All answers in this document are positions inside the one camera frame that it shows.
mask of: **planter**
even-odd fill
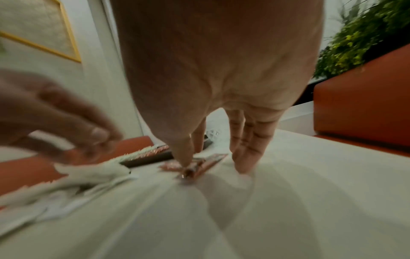
[[[410,44],[318,84],[320,134],[410,146]]]

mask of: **green plant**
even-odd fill
[[[320,52],[316,78],[331,78],[363,65],[363,56],[372,46],[410,24],[410,0],[380,0],[361,13],[357,6],[353,13],[350,10],[341,31]]]

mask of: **snack wrapper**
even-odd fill
[[[195,180],[224,159],[227,155],[228,154],[213,154],[205,158],[194,158],[191,164],[185,168],[176,160],[167,161],[159,167],[164,171],[180,172],[183,179]]]

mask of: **white napkin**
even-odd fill
[[[6,206],[0,210],[0,236],[25,224],[65,217],[112,187],[136,178],[113,160],[92,166],[56,164],[55,169],[67,176],[0,196],[0,206]]]

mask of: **white table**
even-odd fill
[[[196,185],[137,168],[67,218],[1,240],[0,257],[410,258],[409,158],[278,130],[253,174],[232,163]]]

